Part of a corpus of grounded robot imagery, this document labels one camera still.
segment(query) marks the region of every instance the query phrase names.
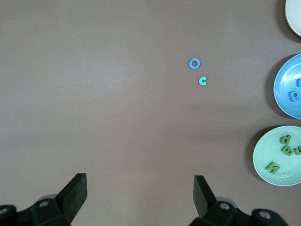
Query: plate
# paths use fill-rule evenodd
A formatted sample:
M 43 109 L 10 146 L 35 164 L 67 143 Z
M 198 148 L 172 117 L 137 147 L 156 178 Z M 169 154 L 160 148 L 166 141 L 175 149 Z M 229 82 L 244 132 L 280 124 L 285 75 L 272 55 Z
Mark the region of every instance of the plate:
M 285 146 L 292 150 L 290 155 L 283 152 Z M 253 164 L 258 175 L 266 182 L 277 186 L 292 186 L 301 182 L 301 154 L 294 148 L 301 146 L 301 128 L 281 126 L 264 134 L 257 142 L 253 153 Z
M 283 112 L 301 119 L 301 54 L 280 68 L 274 82 L 274 97 Z
M 301 36 L 301 1 L 286 0 L 285 16 L 290 28 Z

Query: metal screw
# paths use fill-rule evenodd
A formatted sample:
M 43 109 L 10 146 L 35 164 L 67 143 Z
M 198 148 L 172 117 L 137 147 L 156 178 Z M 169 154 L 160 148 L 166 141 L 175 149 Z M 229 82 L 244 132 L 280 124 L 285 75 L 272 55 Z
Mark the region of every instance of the metal screw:
M 47 206 L 48 205 L 48 202 L 47 201 L 44 201 L 44 202 L 41 202 L 39 204 L 39 207 L 44 207 L 44 206 Z
M 259 215 L 265 219 L 271 219 L 271 215 L 267 211 L 260 211 Z
M 225 202 L 222 202 L 220 204 L 220 207 L 223 209 L 223 210 L 230 210 L 230 206 L 228 204 L 226 204 Z
M 0 210 L 0 215 L 1 215 L 1 214 L 3 214 L 3 213 L 6 213 L 6 212 L 7 212 L 7 210 L 8 210 L 8 209 L 6 209 L 6 208 L 4 208 L 4 209 L 1 209 L 1 210 Z

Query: light green plate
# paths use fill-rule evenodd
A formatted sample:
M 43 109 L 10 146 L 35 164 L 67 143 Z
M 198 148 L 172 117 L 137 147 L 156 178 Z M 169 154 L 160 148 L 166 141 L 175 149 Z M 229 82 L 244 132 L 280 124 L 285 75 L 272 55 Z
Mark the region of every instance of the light green plate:
M 281 137 L 291 135 L 288 144 L 280 142 Z M 253 153 L 253 164 L 258 175 L 266 182 L 277 186 L 291 186 L 301 182 L 301 155 L 295 151 L 291 156 L 281 151 L 288 145 L 293 150 L 301 146 L 301 128 L 281 126 L 270 130 L 257 142 Z M 266 167 L 274 162 L 280 168 L 271 173 Z

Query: letter c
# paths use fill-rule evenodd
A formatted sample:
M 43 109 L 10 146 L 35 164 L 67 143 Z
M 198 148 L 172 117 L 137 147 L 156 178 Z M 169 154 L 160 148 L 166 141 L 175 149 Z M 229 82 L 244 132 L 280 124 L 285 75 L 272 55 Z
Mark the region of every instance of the letter c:
M 198 83 L 201 85 L 201 86 L 205 86 L 207 85 L 207 82 L 205 82 L 207 80 L 206 77 L 202 77 L 198 80 Z

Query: green foam letter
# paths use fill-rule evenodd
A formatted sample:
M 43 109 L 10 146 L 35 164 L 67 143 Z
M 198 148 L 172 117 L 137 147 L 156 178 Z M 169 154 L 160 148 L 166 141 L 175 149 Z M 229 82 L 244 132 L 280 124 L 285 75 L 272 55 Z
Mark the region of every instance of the green foam letter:
M 281 137 L 280 138 L 280 143 L 284 144 L 284 145 L 288 145 L 288 143 L 291 140 L 291 135 L 286 135 L 285 137 Z
M 301 146 L 293 149 L 297 155 L 301 155 Z
M 284 153 L 284 154 L 287 154 L 288 156 L 291 156 L 293 154 L 293 150 L 291 149 L 290 146 L 283 146 L 283 148 L 281 148 L 281 151 Z
M 265 169 L 274 174 L 278 171 L 278 169 L 280 169 L 280 166 L 275 166 L 275 163 L 272 161 Z

